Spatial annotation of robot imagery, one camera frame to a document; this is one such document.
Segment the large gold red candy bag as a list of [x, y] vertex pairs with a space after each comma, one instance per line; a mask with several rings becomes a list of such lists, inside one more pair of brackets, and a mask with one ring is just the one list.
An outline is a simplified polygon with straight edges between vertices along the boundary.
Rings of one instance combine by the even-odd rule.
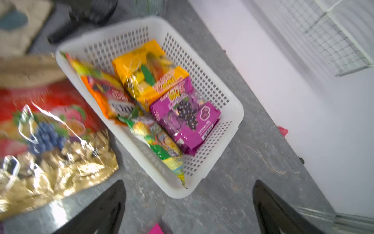
[[108, 131], [50, 56], [1, 60], [1, 220], [109, 178]]

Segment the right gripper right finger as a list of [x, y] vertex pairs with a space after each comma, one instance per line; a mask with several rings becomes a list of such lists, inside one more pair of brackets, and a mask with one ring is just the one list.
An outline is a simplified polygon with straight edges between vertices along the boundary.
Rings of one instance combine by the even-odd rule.
[[262, 234], [322, 234], [261, 180], [256, 180], [253, 204]]

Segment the orange Fox's candy bag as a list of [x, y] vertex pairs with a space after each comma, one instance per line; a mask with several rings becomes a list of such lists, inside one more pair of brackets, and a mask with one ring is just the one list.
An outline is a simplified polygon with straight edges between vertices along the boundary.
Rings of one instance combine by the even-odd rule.
[[61, 55], [76, 71], [107, 119], [126, 118], [132, 113], [135, 103], [119, 78], [68, 53], [61, 52]]

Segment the white plastic perforated basket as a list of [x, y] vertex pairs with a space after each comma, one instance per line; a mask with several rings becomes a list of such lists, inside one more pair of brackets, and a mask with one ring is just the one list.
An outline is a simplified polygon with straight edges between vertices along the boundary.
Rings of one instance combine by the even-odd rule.
[[[104, 117], [92, 95], [63, 56], [63, 53], [68, 53], [111, 73], [112, 61], [117, 56], [151, 40], [156, 40], [165, 50], [167, 57], [190, 74], [198, 92], [221, 111], [219, 122], [197, 154], [184, 156], [185, 185], [182, 185], [156, 154], [127, 127]], [[125, 148], [163, 192], [174, 199], [189, 196], [208, 175], [238, 131], [244, 117], [240, 101], [188, 42], [161, 17], [132, 19], [82, 34], [60, 44], [55, 56], [61, 70], [113, 133], [117, 144]]]

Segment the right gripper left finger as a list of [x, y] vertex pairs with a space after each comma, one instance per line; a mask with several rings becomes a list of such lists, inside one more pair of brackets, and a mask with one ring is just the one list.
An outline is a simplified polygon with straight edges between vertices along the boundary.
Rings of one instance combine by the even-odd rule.
[[56, 234], [118, 234], [125, 212], [126, 189], [116, 181]]

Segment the yellow mango candy bag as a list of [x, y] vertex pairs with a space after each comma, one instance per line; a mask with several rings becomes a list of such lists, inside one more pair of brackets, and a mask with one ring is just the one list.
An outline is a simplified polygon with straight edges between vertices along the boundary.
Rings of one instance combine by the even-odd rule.
[[146, 111], [189, 76], [187, 71], [166, 57], [156, 40], [117, 57], [112, 65], [128, 93]]

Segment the pink fruit candy bag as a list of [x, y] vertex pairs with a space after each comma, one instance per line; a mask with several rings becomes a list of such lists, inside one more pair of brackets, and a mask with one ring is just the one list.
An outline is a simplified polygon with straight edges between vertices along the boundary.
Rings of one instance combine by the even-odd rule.
[[155, 226], [148, 232], [148, 234], [164, 234], [159, 224], [155, 224]]

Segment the green Fox's candy bag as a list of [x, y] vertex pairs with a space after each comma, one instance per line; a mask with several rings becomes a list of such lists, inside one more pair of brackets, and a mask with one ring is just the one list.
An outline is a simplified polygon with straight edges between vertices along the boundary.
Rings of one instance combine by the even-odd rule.
[[132, 115], [118, 119], [127, 124], [136, 138], [148, 145], [186, 188], [183, 153], [162, 127], [154, 119], [145, 116]]

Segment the purple grape candy bag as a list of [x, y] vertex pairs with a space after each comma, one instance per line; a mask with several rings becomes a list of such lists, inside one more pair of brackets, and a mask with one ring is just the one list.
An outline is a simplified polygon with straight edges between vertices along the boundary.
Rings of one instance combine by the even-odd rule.
[[151, 114], [185, 155], [195, 156], [221, 111], [205, 100], [187, 77], [150, 106]]

